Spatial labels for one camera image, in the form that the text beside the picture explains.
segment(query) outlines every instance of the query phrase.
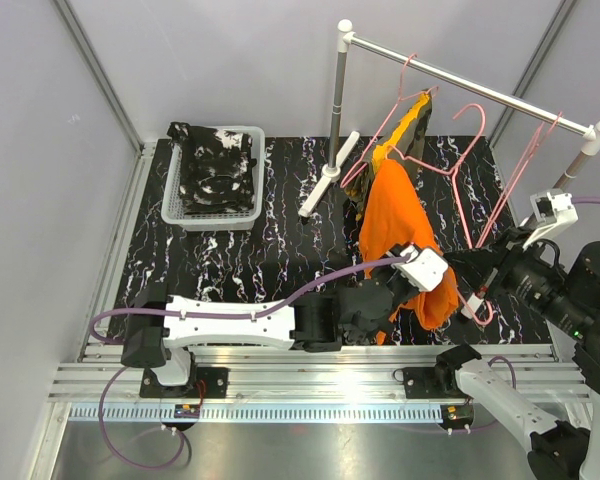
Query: pink hanger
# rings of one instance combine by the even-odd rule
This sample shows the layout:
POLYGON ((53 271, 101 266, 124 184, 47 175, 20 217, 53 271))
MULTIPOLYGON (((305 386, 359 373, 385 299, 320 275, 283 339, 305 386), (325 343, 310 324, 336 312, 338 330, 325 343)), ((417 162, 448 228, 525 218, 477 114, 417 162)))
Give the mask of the pink hanger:
POLYGON ((522 153, 522 156, 520 157, 520 160, 518 160, 518 164, 516 165, 516 168, 513 170, 513 173, 511 174, 509 183, 507 183, 507 185, 505 186, 505 189, 502 192, 502 195, 500 196, 500 198, 498 199, 498 202, 496 203, 496 206, 494 207, 493 212, 491 213, 491 216, 487 220, 487 224, 485 225, 484 230, 482 231, 482 234, 480 235, 480 238, 478 239, 478 243, 476 244, 476 247, 480 248, 484 245, 484 242, 487 240, 487 237, 489 236, 489 231, 491 230, 494 223, 498 219, 498 216, 500 215, 500 213, 504 209, 505 205, 507 204, 507 200, 509 200, 509 197, 511 196, 513 189, 515 188, 516 184, 518 183, 518 180, 520 180, 522 173, 527 168, 527 165, 529 165, 529 162, 531 161, 531 159, 533 158, 535 153, 538 151, 540 146, 549 137, 549 135, 551 135, 551 132, 553 132, 553 129, 557 125, 560 117, 562 117, 562 112, 560 112, 558 114, 556 119, 553 121, 553 123, 549 127, 549 130, 547 130, 547 132, 542 136, 542 138, 540 138, 540 134, 542 133, 542 130, 544 128, 544 122, 541 123, 540 126, 536 129, 535 133, 531 137, 531 140, 527 144, 527 148, 525 148, 524 152, 522 153))
POLYGON ((480 130, 478 130, 478 134, 473 138, 473 140, 471 141, 471 143, 469 144, 467 149, 462 153, 462 155, 460 155, 460 158, 455 163, 455 165, 453 167, 451 167, 449 170, 441 170, 439 168, 432 167, 431 165, 424 163, 422 160, 413 158, 410 155, 407 155, 405 157, 402 154, 402 152, 400 150, 398 150, 397 148, 395 148, 393 145, 390 145, 390 149, 395 151, 398 155, 400 155, 400 158, 402 158, 402 160, 405 162, 407 160, 411 160, 412 162, 417 163, 418 165, 420 165, 424 168, 427 168, 429 170, 432 170, 436 173, 439 173, 441 175, 451 176, 451 188, 453 189, 453 196, 455 198, 456 205, 458 207, 458 213, 460 214, 460 221, 462 222, 464 236, 467 239, 467 245, 469 246, 469 248, 473 248, 473 242, 471 241, 471 235, 469 233, 469 226, 467 225, 467 220, 464 216, 464 210, 462 208, 462 203, 460 202, 460 193, 458 192, 457 177, 458 177, 458 172, 460 171, 460 167, 464 163, 465 158, 467 158, 469 153, 471 153, 471 150, 473 149, 475 144, 478 142, 478 140, 480 140, 480 137, 482 136, 482 133, 484 132, 484 128, 487 123, 487 116, 484 112, 484 108, 482 108, 481 105, 478 105, 477 103, 470 103, 468 105, 465 105, 458 113, 456 113, 453 116, 453 119, 456 120, 458 117, 460 117, 462 114, 464 114, 464 112, 466 112, 469 108, 475 108, 476 110, 478 110, 478 112, 480 112, 480 116, 482 117, 482 120, 480 123, 480 130))
POLYGON ((380 125, 380 128, 378 128, 378 131, 375 133, 373 138, 371 140, 369 140, 369 143, 367 144, 366 148, 362 152, 362 155, 360 155, 360 158, 351 166, 351 168, 349 169, 347 174, 344 176, 344 178, 342 179, 342 182, 340 183, 340 187, 345 188, 358 175, 360 175, 362 173, 362 171, 367 167, 367 163, 363 162, 362 159, 367 154, 367 152, 369 151, 371 146, 376 142, 376 140, 380 136, 380 133, 382 132, 382 130, 384 130, 384 127, 387 125, 387 123, 389 122, 389 120, 391 119, 391 117, 393 116, 395 111, 397 110, 398 106, 402 102, 405 102, 413 97, 421 95, 422 93, 431 94, 431 92, 433 91, 433 94, 431 94, 432 98, 435 97, 435 95, 438 93, 439 87, 434 86, 434 87, 430 88, 429 90, 427 90, 426 92, 424 90, 422 90, 420 92, 414 93, 413 95, 408 95, 406 97, 402 96, 402 83, 403 83, 403 78, 404 78, 404 72, 407 69, 407 66, 409 65, 409 62, 411 61, 411 59, 414 57, 417 57, 417 56, 418 56, 418 54, 413 53, 413 54, 409 55, 409 58, 407 58, 407 61, 404 62, 404 65, 402 66, 402 70, 400 71, 400 86, 398 87, 398 99, 396 100, 396 104, 393 106, 393 108, 389 112, 389 115, 387 115, 387 117, 384 119, 384 121, 382 122, 382 125, 380 125))
MULTIPOLYGON (((397 148, 395 148, 393 145, 391 145, 390 148, 392 150, 394 150, 398 155, 400 155, 400 158, 402 158, 403 161, 411 160, 412 162, 417 163, 418 165, 420 165, 424 168, 427 168, 431 171, 434 171, 441 175, 451 176, 451 188, 453 189, 453 196, 455 198, 456 205, 458 207, 458 214, 460 215, 460 221, 462 222, 462 228, 464 230, 464 235, 467 240, 467 245, 469 246, 469 248, 473 248, 473 242, 471 241, 471 235, 469 233, 469 226, 467 224, 467 219, 464 215, 464 209, 462 208, 462 202, 460 201, 460 192, 458 191, 457 178, 458 178, 458 172, 460 171, 460 167, 464 163, 464 161, 467 158, 467 156, 469 155, 469 153, 471 153, 471 150, 473 149, 475 144, 478 142, 478 140, 482 136, 482 133, 484 132, 484 128, 487 123, 487 115, 484 111, 484 108, 482 108, 481 105, 479 105, 477 103, 470 103, 470 104, 462 107, 462 109, 453 116, 453 119, 456 120, 458 117, 463 115, 469 108, 475 108, 476 110, 478 110, 480 112, 480 117, 481 117, 480 129, 478 130, 478 133, 473 138, 473 140, 471 141, 471 143, 469 144, 467 149, 462 153, 462 155, 460 155, 460 158, 458 158, 458 161, 455 163, 455 165, 453 167, 451 167, 449 170, 442 170, 440 168, 433 167, 427 163, 424 163, 422 160, 418 160, 417 158, 412 157, 411 155, 407 155, 405 157, 402 154, 402 152, 400 150, 398 150, 397 148)), ((491 323, 491 321, 493 320, 493 306, 491 305, 491 302, 489 302, 489 301, 486 302, 488 316, 485 320, 481 320, 480 318, 478 318, 476 313, 473 310, 471 310, 471 307, 469 307, 469 305, 467 304, 467 301, 460 294, 460 291, 458 290, 457 285, 454 284, 453 286, 456 290, 458 297, 462 301, 462 303, 464 305, 466 305, 467 308, 469 309, 469 311, 471 312, 473 320, 481 327, 486 327, 487 325, 489 325, 491 323)))

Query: black marble table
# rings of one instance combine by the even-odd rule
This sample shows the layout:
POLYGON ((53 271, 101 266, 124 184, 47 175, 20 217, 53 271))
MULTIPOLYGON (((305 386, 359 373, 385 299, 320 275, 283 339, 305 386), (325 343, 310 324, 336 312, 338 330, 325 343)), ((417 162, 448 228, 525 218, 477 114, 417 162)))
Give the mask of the black marble table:
MULTIPOLYGON (((448 168, 470 140, 470 137, 427 137, 424 160, 448 168)), ((351 157, 359 156, 363 148, 361 141, 351 157)), ((298 219, 298 208, 320 176, 327 149, 325 138, 268 138, 264 205, 253 229, 186 233, 165 224, 160 216, 171 157, 168 140, 160 140, 116 306, 129 305, 150 282, 167 282, 174 294, 205 301, 279 300, 318 275, 359 263, 360 224, 355 221, 353 205, 340 188, 327 192, 306 224, 298 219)), ((423 170, 415 186, 440 248, 443 251, 466 248, 450 179, 423 170)), ((486 140, 481 139, 467 157, 458 186, 475 242, 502 189, 486 140)), ((498 220, 497 231, 512 225, 507 209, 498 220)), ((342 280, 344 284, 352 282, 355 278, 342 280)), ((421 329, 415 315, 405 311, 387 341, 399 344, 550 342, 544 321, 515 299, 502 298, 494 302, 494 309, 494 319, 487 327, 479 327, 473 321, 462 323, 452 316, 434 332, 421 329)), ((112 319, 109 335, 120 336, 123 322, 122 318, 112 319)))

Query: yellow cloth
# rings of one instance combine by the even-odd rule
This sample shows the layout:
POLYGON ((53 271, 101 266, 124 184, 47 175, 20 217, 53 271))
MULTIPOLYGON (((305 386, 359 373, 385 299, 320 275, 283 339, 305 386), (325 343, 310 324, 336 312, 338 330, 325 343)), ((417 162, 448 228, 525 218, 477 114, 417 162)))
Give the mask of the yellow cloth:
POLYGON ((371 159, 371 164, 373 165, 374 174, 378 174, 378 170, 380 169, 380 166, 384 162, 385 158, 387 158, 387 156, 391 158, 392 156, 396 155, 395 152, 389 147, 395 147, 398 145, 398 141, 402 138, 402 135, 404 135, 404 133, 407 131, 407 128, 409 128, 411 122, 418 118, 420 110, 429 103, 430 99, 430 94, 421 94, 418 97, 418 101, 409 109, 406 115, 402 117, 402 120, 400 120, 398 127, 391 133, 389 139, 386 142, 383 142, 381 145, 377 145, 373 149, 373 158, 371 159))
MULTIPOLYGON (((394 245, 407 242, 413 242, 420 248, 432 247, 441 253, 407 173, 395 160, 387 159, 380 166, 371 187, 360 231, 360 253, 363 260, 369 262, 382 257, 394 245)), ((451 269, 445 278, 446 281, 434 291, 421 293, 403 305, 415 311, 420 325, 427 330, 441 326, 458 308, 453 288, 456 278, 451 269)), ((384 338, 384 333, 380 332, 378 344, 382 344, 384 338)))

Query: metal floor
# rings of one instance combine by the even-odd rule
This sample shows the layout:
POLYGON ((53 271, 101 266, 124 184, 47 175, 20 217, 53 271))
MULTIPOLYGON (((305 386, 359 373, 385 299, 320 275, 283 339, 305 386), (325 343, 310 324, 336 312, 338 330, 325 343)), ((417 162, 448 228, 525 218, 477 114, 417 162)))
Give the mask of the metal floor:
MULTIPOLYGON (((478 421, 488 423, 487 414, 478 421)), ((149 428, 109 424, 120 447, 149 428)), ((111 458, 97 423, 70 423, 54 479, 164 480, 533 480, 526 456, 499 424, 471 435, 448 437, 434 425, 235 425, 204 424, 190 429, 186 452, 176 466, 143 472, 111 458)), ((178 441, 165 432, 129 445, 132 460, 159 464, 178 441)))

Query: metal rod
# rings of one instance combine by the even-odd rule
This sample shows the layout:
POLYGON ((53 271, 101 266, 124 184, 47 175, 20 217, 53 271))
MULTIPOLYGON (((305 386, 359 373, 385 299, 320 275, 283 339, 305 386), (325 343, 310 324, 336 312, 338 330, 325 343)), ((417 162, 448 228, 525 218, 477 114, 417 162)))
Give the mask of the metal rod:
POLYGON ((342 118, 342 94, 344 92, 344 75, 347 66, 347 52, 338 52, 336 64, 336 86, 333 92, 333 110, 331 112, 331 131, 329 133, 329 156, 327 166, 336 170, 336 155, 340 140, 340 119, 342 118))
MULTIPOLYGON (((383 57, 386 57, 395 62, 404 64, 407 61, 408 57, 406 57, 405 55, 394 52, 393 50, 377 45, 373 42, 370 42, 369 40, 365 40, 356 35, 351 36, 350 40, 352 45, 357 45, 361 48, 364 48, 365 50, 377 53, 378 55, 382 55, 383 57)), ((477 93, 478 95, 481 95, 485 98, 501 103, 502 105, 506 105, 507 107, 511 107, 515 110, 526 113, 527 115, 531 115, 532 117, 538 118, 545 122, 553 123, 557 118, 556 114, 547 112, 546 110, 531 105, 523 100, 520 100, 519 98, 496 92, 495 90, 485 87, 484 85, 480 85, 479 83, 475 83, 471 80, 459 77, 458 75, 447 72, 433 65, 429 65, 428 63, 425 63, 416 58, 412 59, 411 62, 409 62, 409 66, 414 70, 427 73, 433 77, 439 78, 453 85, 464 88, 465 90, 469 90, 470 92, 477 93)), ((578 133, 580 135, 586 135, 592 131, 591 126, 580 125, 565 118, 560 118, 557 122, 557 125, 561 128, 564 128, 565 130, 569 130, 570 132, 578 133)))
POLYGON ((137 153, 140 153, 144 141, 136 131, 133 122, 129 118, 129 115, 122 105, 122 102, 116 95, 116 92, 113 89, 113 86, 111 85, 104 68, 100 64, 100 60, 98 60, 98 56, 96 55, 96 52, 84 31, 84 28, 78 20, 76 13, 73 11, 73 7, 70 5, 71 2, 68 0, 52 1, 56 7, 56 10, 58 11, 58 14, 60 15, 60 18, 63 20, 67 29, 69 30, 69 33, 73 38, 78 51, 82 54, 88 69, 91 71, 98 88, 100 88, 100 91, 107 100, 109 108, 111 108, 113 115, 116 117, 116 120, 118 120, 120 127, 124 131, 127 140, 133 149, 137 153))
POLYGON ((567 167, 553 188, 559 188, 563 192, 566 191, 566 187, 578 176, 578 172, 582 170, 582 167, 584 167, 589 159, 591 159, 590 155, 587 155, 584 152, 578 152, 578 156, 573 159, 571 165, 567 167))

